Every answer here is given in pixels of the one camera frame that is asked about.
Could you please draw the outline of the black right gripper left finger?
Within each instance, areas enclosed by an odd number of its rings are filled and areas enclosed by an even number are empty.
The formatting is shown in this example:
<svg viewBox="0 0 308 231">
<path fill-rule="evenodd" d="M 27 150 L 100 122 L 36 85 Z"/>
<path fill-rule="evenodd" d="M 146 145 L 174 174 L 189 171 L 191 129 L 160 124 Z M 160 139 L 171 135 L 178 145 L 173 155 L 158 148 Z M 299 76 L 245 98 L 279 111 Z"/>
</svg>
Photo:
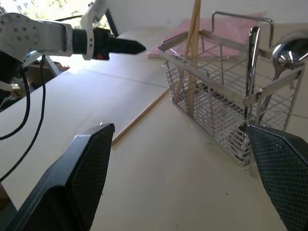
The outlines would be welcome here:
<svg viewBox="0 0 308 231">
<path fill-rule="evenodd" d="M 115 126 L 76 135 L 42 175 L 8 231 L 89 231 L 103 192 Z"/>
</svg>

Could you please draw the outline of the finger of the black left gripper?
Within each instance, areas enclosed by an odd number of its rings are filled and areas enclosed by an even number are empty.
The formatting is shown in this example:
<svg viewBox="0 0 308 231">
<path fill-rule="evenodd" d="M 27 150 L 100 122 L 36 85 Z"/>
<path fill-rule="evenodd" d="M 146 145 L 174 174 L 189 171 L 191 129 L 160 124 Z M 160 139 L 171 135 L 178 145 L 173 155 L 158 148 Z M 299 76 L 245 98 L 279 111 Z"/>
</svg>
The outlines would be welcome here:
<svg viewBox="0 0 308 231">
<path fill-rule="evenodd" d="M 145 48 L 138 41 L 130 39 L 115 38 L 114 43 L 119 48 Z"/>
<path fill-rule="evenodd" d="M 136 55 L 146 51 L 145 47 L 124 47 L 124 48 L 116 48 L 113 49 L 113 53 L 116 54 L 129 54 L 129 55 Z"/>
</svg>

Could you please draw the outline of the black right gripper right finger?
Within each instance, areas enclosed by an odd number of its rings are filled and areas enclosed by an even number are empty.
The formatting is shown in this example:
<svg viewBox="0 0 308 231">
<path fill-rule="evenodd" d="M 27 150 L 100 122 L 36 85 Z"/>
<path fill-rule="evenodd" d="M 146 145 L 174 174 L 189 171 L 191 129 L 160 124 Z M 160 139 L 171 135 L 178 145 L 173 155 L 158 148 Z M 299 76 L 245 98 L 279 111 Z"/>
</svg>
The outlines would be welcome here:
<svg viewBox="0 0 308 231">
<path fill-rule="evenodd" d="M 308 144 L 285 131 L 247 126 L 263 187 L 289 231 L 308 229 Z"/>
</svg>

